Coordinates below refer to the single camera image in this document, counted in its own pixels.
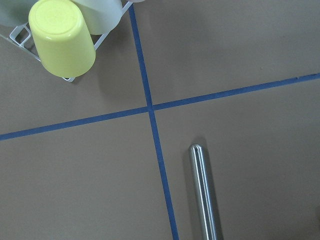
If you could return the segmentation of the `yellow cup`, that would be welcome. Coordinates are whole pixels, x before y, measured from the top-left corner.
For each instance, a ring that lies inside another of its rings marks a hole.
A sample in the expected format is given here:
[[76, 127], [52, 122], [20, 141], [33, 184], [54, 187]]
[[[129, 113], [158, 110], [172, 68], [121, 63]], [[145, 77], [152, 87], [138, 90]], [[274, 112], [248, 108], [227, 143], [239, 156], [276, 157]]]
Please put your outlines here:
[[96, 60], [94, 44], [81, 10], [70, 0], [39, 0], [28, 23], [43, 67], [62, 78], [88, 72]]

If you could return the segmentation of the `white cup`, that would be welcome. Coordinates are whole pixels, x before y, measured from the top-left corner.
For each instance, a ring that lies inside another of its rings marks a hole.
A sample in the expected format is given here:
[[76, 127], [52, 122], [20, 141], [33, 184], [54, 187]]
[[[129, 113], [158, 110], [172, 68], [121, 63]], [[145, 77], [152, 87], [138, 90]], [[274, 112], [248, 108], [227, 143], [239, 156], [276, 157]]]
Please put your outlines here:
[[91, 35], [110, 33], [122, 18], [120, 0], [73, 0], [80, 9]]

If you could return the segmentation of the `steel muddler black tip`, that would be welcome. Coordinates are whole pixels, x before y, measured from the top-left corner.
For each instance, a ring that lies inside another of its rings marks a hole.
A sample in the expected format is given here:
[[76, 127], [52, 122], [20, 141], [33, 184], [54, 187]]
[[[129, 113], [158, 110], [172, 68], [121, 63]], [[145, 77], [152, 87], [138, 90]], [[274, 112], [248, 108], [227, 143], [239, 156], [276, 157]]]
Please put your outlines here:
[[222, 240], [224, 237], [209, 153], [198, 143], [191, 144], [188, 152], [202, 238]]

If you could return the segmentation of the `white cup rack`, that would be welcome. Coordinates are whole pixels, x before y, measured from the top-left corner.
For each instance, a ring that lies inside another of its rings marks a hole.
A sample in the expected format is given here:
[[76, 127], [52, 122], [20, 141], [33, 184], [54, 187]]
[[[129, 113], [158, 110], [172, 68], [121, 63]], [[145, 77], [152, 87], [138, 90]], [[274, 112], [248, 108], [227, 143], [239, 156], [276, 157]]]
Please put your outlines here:
[[96, 51], [133, 5], [128, 0], [2, 0], [7, 37], [51, 74], [73, 82], [95, 63]]

